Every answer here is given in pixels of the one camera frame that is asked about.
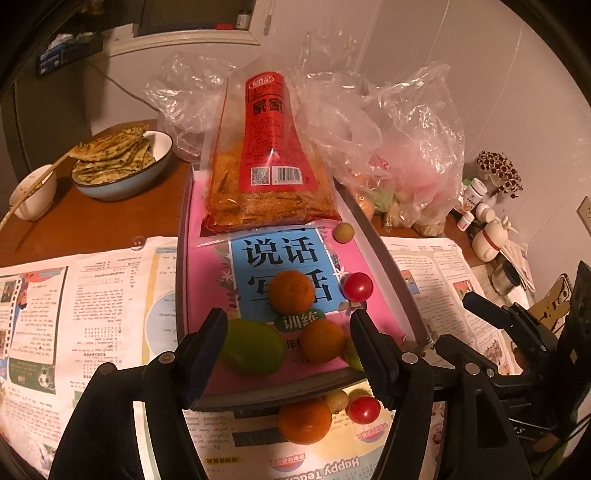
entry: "metal screw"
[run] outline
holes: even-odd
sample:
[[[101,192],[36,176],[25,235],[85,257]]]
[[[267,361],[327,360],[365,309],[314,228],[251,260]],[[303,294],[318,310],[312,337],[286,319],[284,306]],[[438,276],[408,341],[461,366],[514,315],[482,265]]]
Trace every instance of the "metal screw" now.
[[[412,352],[404,352],[402,354],[402,360],[408,364],[415,364],[418,362],[418,357]]]
[[[158,361],[161,364],[170,364],[172,362],[174,362],[174,359],[176,357],[174,356],[174,353],[172,352],[164,352],[162,353],[159,357],[158,357]]]
[[[478,375],[480,373],[480,368],[476,364],[466,364],[464,368],[470,375]]]
[[[113,366],[113,364],[102,364],[99,367],[99,373],[101,375],[109,375],[114,369],[115,367]]]

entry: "red cherry tomato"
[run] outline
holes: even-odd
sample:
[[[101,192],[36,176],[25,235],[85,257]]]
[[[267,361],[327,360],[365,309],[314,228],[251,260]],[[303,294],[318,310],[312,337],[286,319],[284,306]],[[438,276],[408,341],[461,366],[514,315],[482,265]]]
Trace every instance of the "red cherry tomato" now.
[[[349,403],[347,415],[354,423],[367,425],[379,417],[382,406],[379,401],[369,395],[362,395]]]
[[[347,300],[359,303],[370,298],[373,292],[374,282],[363,272],[352,273],[343,282],[343,294]]]

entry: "red label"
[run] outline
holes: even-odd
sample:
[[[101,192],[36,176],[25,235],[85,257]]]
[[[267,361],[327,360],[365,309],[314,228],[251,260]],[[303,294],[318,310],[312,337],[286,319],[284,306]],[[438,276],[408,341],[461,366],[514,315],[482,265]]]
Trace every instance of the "red label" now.
[[[245,90],[240,191],[316,190],[318,182],[297,136],[283,77],[260,73],[246,81]]]

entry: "qr code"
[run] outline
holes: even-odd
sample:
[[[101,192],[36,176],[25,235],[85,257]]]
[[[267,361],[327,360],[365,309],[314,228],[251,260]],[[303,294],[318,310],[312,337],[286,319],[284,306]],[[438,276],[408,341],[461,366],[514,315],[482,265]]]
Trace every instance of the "qr code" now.
[[[270,185],[269,167],[251,168],[251,185]]]
[[[301,185],[301,171],[297,167],[273,167],[273,185]]]

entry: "clear plastic bag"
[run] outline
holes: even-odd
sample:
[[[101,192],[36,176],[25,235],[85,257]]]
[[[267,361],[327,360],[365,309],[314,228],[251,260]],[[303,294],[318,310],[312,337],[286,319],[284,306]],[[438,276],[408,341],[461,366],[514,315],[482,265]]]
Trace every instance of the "clear plastic bag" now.
[[[447,88],[449,66],[432,62],[378,89],[365,111],[384,141],[370,163],[387,166],[394,203],[384,228],[441,224],[460,192],[464,131]]]
[[[180,158],[195,161],[201,155],[204,132],[216,126],[226,79],[234,69],[224,60],[177,52],[148,81],[144,91],[160,111],[158,123]]]
[[[357,50],[353,41],[335,47],[329,39],[308,34],[294,80],[301,100],[295,124],[318,146],[333,177],[368,203],[387,174],[369,163],[382,133],[363,111],[376,86],[350,71]]]
[[[262,56],[228,80],[206,194],[205,231],[338,220],[335,191],[310,140],[296,130],[293,86]]]

